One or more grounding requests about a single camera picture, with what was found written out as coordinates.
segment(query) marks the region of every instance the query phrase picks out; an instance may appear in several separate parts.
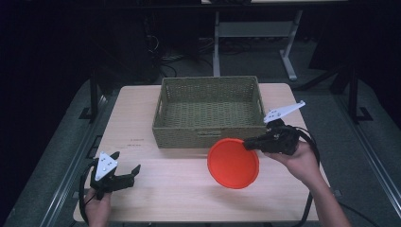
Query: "human hand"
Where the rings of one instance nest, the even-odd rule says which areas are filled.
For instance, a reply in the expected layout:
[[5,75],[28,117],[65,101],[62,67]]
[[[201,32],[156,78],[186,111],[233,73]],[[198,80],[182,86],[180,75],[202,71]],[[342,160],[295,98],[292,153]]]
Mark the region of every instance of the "human hand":
[[267,152],[265,155],[282,163],[294,177],[308,187],[323,178],[315,154],[306,142],[299,141],[297,150],[291,156]]
[[101,201],[96,199],[96,191],[91,187],[85,197],[85,213],[89,226],[104,227],[108,225],[112,193],[105,193]]

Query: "wooden table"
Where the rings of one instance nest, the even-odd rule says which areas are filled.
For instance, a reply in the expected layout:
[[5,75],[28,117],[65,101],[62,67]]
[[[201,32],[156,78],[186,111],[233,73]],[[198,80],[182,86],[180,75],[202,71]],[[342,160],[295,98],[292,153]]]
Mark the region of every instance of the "wooden table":
[[[295,103],[288,85],[259,84],[266,109]],[[156,145],[152,122],[160,85],[121,89],[99,145],[120,151],[116,175],[137,165],[135,185],[113,192],[110,221],[123,222],[275,222],[300,220],[308,189],[280,163],[258,152],[259,175],[244,189],[229,189],[210,175],[207,148],[163,148]],[[305,128],[300,111],[283,118]],[[74,219],[82,221],[78,207]],[[314,204],[308,220],[317,220]]]

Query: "person's arm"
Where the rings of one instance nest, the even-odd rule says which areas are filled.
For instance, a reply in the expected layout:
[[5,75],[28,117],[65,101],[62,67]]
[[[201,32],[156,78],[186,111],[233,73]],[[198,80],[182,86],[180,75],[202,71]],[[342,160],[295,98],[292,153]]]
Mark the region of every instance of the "person's arm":
[[288,171],[304,183],[312,193],[319,222],[324,227],[351,226],[336,198],[325,182],[315,155],[308,143],[299,142],[292,156],[279,153],[265,153],[287,167]]
[[90,227],[108,226],[111,208],[112,193],[105,193],[101,201],[96,199],[96,191],[90,188],[85,197],[85,213]]

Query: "wicker basket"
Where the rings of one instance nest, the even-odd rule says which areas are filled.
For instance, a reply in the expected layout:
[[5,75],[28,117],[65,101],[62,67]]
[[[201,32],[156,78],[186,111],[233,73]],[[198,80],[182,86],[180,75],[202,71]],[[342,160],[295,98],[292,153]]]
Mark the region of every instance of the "wicker basket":
[[256,77],[163,79],[153,134],[159,148],[210,148],[265,132]]

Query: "orange plate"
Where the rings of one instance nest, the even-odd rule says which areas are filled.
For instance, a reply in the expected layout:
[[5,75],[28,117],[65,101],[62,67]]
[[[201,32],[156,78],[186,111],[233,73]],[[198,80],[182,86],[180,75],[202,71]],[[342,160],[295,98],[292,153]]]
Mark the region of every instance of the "orange plate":
[[209,150],[207,167],[221,185],[240,189],[247,187],[259,173],[259,159],[254,150],[246,150],[240,139],[219,140]]

